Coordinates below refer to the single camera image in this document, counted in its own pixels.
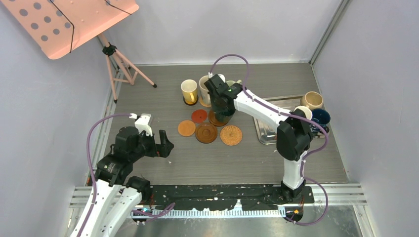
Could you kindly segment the light green mug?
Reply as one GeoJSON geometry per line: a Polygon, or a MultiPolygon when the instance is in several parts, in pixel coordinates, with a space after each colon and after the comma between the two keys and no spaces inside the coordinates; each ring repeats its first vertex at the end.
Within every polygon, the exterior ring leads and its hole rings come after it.
{"type": "Polygon", "coordinates": [[[241,81],[241,80],[237,80],[237,81],[234,81],[234,80],[227,80],[227,81],[226,81],[226,83],[227,83],[227,85],[228,85],[229,87],[231,87],[231,86],[233,86],[235,83],[242,84],[242,81],[241,81]]]}

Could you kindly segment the cream mug tall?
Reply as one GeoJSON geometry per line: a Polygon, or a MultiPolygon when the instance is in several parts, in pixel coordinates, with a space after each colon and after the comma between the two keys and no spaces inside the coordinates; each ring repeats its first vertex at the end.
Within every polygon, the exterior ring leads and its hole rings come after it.
{"type": "Polygon", "coordinates": [[[207,107],[210,107],[211,106],[211,101],[210,101],[209,90],[205,86],[205,82],[207,82],[208,79],[209,79],[208,76],[201,77],[200,80],[199,80],[199,87],[200,87],[200,92],[201,92],[202,103],[204,105],[206,105],[207,107]]]}

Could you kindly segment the brown wooden coaster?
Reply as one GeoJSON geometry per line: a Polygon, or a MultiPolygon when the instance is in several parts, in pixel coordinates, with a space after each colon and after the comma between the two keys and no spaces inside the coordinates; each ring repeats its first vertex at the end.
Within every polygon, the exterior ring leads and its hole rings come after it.
{"type": "Polygon", "coordinates": [[[210,110],[209,115],[208,115],[208,119],[209,119],[209,122],[210,122],[211,124],[213,124],[214,126],[217,126],[217,127],[222,127],[222,126],[225,126],[225,125],[226,125],[226,124],[224,124],[224,123],[219,123],[219,122],[215,119],[215,117],[214,117],[214,110],[210,110]]]}

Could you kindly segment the light orange wooden coaster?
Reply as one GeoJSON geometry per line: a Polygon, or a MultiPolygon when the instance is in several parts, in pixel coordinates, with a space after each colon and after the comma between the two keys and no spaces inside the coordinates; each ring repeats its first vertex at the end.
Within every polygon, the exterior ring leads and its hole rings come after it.
{"type": "Polygon", "coordinates": [[[189,137],[195,133],[196,125],[191,120],[183,120],[179,123],[177,130],[181,136],[189,137]]]}

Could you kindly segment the red round coaster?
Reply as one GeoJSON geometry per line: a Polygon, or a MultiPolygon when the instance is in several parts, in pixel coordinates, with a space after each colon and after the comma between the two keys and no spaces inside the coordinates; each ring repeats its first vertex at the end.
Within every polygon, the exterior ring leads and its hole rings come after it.
{"type": "Polygon", "coordinates": [[[208,113],[204,109],[197,109],[191,114],[191,120],[194,123],[202,123],[208,117],[208,113]]]}

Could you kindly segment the yellow cup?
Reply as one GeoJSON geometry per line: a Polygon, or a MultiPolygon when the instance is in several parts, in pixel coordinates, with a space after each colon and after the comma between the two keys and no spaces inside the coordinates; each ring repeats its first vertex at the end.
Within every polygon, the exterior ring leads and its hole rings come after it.
{"type": "Polygon", "coordinates": [[[189,102],[198,100],[198,84],[195,80],[187,79],[181,83],[182,96],[189,102]]]}

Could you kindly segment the dark wooden coaster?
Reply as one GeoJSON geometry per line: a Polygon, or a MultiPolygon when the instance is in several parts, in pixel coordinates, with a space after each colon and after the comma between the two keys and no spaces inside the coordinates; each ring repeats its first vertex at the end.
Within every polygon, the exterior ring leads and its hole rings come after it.
{"type": "Polygon", "coordinates": [[[197,126],[195,136],[201,143],[212,143],[218,136],[218,130],[213,124],[204,122],[197,126]]]}

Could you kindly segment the woven rattan coaster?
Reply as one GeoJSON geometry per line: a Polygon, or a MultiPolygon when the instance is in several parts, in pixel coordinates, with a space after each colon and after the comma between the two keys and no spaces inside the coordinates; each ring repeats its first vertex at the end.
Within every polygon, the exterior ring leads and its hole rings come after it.
{"type": "Polygon", "coordinates": [[[200,102],[200,104],[201,104],[202,106],[204,106],[204,107],[207,107],[207,108],[210,108],[210,107],[211,107],[211,104],[206,104],[206,103],[202,100],[202,98],[201,98],[201,97],[199,98],[199,102],[200,102]]]}
{"type": "Polygon", "coordinates": [[[225,126],[220,132],[220,139],[227,146],[238,145],[242,138],[241,129],[234,125],[225,126]]]}

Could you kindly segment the white light blue mug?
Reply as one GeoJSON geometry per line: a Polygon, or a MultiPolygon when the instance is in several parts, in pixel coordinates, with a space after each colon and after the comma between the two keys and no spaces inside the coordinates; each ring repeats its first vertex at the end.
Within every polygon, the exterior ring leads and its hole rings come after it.
{"type": "Polygon", "coordinates": [[[297,110],[300,110],[300,111],[304,112],[304,115],[305,115],[305,117],[306,117],[308,120],[311,120],[311,119],[312,119],[313,114],[312,114],[312,111],[311,111],[308,107],[306,107],[306,106],[297,106],[297,107],[294,109],[294,111],[296,112],[297,110]]]}

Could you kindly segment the beige mug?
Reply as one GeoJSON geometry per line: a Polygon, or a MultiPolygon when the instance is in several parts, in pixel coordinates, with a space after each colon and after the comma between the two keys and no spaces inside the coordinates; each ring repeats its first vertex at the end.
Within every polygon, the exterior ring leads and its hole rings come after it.
{"type": "Polygon", "coordinates": [[[300,105],[310,110],[321,109],[324,104],[323,96],[315,91],[309,91],[300,99],[300,105]]]}

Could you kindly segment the navy blue mug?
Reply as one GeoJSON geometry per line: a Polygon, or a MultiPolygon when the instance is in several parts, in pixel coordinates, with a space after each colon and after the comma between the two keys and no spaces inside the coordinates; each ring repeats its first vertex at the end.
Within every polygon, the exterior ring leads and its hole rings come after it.
{"type": "Polygon", "coordinates": [[[312,121],[319,124],[326,131],[326,133],[330,132],[328,124],[331,121],[331,116],[326,110],[320,109],[320,108],[313,109],[312,110],[312,121]]]}

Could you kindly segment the dark green mug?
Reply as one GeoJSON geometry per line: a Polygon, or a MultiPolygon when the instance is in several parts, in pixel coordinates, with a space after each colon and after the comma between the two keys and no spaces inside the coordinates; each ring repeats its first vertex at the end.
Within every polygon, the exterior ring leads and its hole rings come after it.
{"type": "Polygon", "coordinates": [[[235,111],[233,110],[218,111],[218,112],[214,112],[214,117],[219,123],[227,124],[233,117],[234,113],[235,111]]]}

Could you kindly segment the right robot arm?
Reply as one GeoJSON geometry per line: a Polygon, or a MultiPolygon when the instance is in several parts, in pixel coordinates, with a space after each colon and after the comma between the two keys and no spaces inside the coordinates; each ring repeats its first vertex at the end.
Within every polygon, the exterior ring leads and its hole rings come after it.
{"type": "Polygon", "coordinates": [[[290,111],[259,98],[239,83],[229,86],[223,75],[209,74],[204,83],[215,119],[228,123],[236,111],[248,114],[276,130],[276,149],[284,159],[284,176],[280,192],[287,202],[302,195],[305,179],[301,174],[302,158],[307,154],[313,136],[310,119],[301,109],[290,111]]]}

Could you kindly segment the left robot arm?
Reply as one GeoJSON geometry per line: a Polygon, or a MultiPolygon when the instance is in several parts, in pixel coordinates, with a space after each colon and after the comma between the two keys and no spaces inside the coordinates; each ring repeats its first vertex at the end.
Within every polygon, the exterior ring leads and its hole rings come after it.
{"type": "Polygon", "coordinates": [[[71,236],[113,237],[136,205],[151,200],[150,181],[129,175],[142,157],[169,156],[174,145],[165,130],[160,130],[159,136],[157,144],[145,130],[134,126],[119,130],[110,153],[97,163],[88,202],[71,236]]]}

